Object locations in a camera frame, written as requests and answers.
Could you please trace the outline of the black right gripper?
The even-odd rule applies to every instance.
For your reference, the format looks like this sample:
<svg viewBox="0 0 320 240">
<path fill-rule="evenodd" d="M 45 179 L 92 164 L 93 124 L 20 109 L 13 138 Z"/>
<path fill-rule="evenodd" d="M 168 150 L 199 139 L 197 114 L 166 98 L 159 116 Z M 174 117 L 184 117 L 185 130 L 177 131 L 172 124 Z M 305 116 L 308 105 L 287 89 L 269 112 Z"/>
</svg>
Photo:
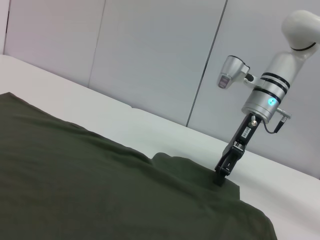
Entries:
<svg viewBox="0 0 320 240">
<path fill-rule="evenodd" d="M 222 186 L 226 177 L 229 176 L 237 161 L 244 155 L 244 150 L 257 130 L 262 119 L 249 113 L 245 116 L 235 135 L 232 138 L 232 145 L 228 145 L 214 168 L 214 183 Z"/>
</svg>

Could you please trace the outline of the dark green t-shirt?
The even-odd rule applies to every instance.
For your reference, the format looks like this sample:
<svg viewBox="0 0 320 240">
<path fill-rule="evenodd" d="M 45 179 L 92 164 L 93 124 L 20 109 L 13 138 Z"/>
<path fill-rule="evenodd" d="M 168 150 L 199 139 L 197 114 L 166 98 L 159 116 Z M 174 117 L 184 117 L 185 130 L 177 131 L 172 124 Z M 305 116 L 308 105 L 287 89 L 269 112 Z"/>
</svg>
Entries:
<svg viewBox="0 0 320 240">
<path fill-rule="evenodd" d="M 277 240 L 231 181 L 0 94 L 0 240 Z"/>
</svg>

